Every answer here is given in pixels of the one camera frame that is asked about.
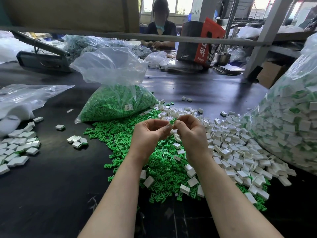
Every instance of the work surface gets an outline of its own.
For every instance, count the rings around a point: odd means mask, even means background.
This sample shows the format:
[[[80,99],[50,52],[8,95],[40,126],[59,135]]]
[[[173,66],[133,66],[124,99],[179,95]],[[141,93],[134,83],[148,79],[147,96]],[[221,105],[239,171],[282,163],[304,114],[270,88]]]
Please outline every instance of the work surface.
[[[242,84],[240,78],[147,71],[143,84],[159,100],[174,101],[179,108],[202,108],[204,116],[215,118],[221,111],[243,114],[265,95],[264,87]],[[85,83],[79,73],[52,76],[25,71],[16,63],[0,65],[0,88],[13,83],[75,87],[34,111],[36,117],[44,117],[35,127],[42,143],[39,154],[0,176],[0,237],[77,237],[92,214],[92,198],[100,201],[109,185],[107,178],[113,175],[103,168],[111,162],[105,143],[89,140],[89,147],[78,151],[66,141],[91,126],[75,125],[74,120],[99,84]],[[181,101],[182,96],[193,102]],[[56,131],[57,124],[66,130]],[[285,237],[315,232],[316,177],[295,170],[298,175],[290,178],[291,187],[272,180],[263,213]],[[173,197],[163,204],[150,204],[149,196],[147,189],[140,189],[135,237],[218,237],[205,199],[183,196],[182,202]]]

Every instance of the hand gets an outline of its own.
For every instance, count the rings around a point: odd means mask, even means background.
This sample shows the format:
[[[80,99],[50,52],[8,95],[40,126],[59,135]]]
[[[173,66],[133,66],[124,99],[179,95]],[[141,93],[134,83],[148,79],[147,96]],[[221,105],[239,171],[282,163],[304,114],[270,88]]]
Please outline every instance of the hand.
[[[203,165],[204,158],[211,157],[208,150],[206,129],[199,120],[192,115],[182,115],[175,121],[173,129],[177,129],[186,151],[186,158],[194,168]]]
[[[165,47],[164,42],[161,41],[156,41],[155,43],[153,43],[152,45],[154,48],[159,48],[159,47]]]
[[[148,119],[135,125],[129,154],[144,166],[159,140],[167,139],[172,124],[167,120]]]

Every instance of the metal bowl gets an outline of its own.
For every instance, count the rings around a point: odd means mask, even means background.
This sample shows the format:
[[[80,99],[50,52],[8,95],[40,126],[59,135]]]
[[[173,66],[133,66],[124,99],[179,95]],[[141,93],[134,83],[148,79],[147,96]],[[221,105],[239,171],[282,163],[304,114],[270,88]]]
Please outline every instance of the metal bowl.
[[[216,53],[214,57],[215,65],[225,66],[229,63],[231,54],[230,53]]]

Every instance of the label sticker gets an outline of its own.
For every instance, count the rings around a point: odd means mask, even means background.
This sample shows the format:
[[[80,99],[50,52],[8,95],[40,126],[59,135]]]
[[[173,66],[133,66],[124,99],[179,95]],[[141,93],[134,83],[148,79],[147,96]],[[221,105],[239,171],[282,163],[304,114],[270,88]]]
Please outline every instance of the label sticker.
[[[126,105],[124,106],[124,110],[125,110],[125,111],[133,110],[133,105],[132,105],[132,104],[126,104]]]

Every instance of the person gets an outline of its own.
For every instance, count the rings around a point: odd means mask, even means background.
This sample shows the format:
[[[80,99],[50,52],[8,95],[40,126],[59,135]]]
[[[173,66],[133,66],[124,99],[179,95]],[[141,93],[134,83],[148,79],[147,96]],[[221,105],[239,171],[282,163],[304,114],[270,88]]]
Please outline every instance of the person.
[[[159,119],[135,125],[130,150],[79,238],[134,236],[142,167],[171,129],[168,121]],[[173,129],[180,134],[187,160],[196,170],[221,238],[283,237],[216,164],[199,120],[180,116]]]
[[[176,25],[175,23],[168,21],[167,18],[170,14],[168,9],[167,0],[155,0],[153,5],[154,22],[151,22],[147,27],[146,34],[156,35],[172,35],[176,36]],[[142,41],[144,46],[153,46],[154,48],[175,48],[175,42],[170,41]]]

